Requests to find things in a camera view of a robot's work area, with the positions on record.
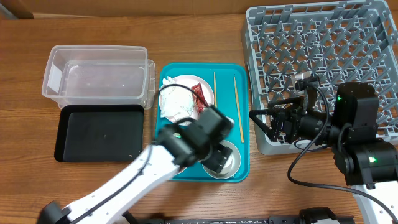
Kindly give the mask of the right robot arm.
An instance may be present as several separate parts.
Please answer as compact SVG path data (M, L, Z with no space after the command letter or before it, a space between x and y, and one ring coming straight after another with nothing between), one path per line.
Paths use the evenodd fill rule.
M374 88L361 82L338 87L332 113L325 108L313 110L321 89L312 82L299 81L296 88L305 96L269 103L263 110L252 110L249 117L271 140L280 133L288 143L308 140L291 163L288 179L301 186L339 190L356 197L366 223L397 223L397 149L376 136L379 99ZM344 175L346 185L316 184L292 177L296 163L312 145L332 148L335 166Z

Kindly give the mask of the red snack wrapper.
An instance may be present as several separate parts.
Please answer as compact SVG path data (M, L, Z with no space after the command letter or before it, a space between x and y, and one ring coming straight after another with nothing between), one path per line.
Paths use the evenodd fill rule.
M194 92L193 100L195 103L195 108L197 110L197 113L201 114L205 110L205 108L208 107L208 103L205 100L205 97L203 95L203 89L202 89L201 83L198 82L196 85L193 85L191 87L191 89Z

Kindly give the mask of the white napkin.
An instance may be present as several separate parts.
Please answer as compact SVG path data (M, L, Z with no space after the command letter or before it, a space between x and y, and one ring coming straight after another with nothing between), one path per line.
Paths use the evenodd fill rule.
M187 76L183 76L182 78L166 77L162 79L161 88L171 84L179 84L191 89L198 82L198 80ZM198 117L193 94L190 90L176 86L168 87L160 92L159 100L161 118L167 118L171 122L175 122L186 117L193 119Z

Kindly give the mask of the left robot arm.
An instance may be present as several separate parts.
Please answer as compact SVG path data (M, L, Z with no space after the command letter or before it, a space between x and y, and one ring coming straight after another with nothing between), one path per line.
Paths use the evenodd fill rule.
M215 106L197 120L183 118L165 125L152 144L120 173L89 195L64 208L51 202L40 212L38 223L116 223L145 194L177 175L182 167L197 162L220 172L231 149L221 142L234 121Z

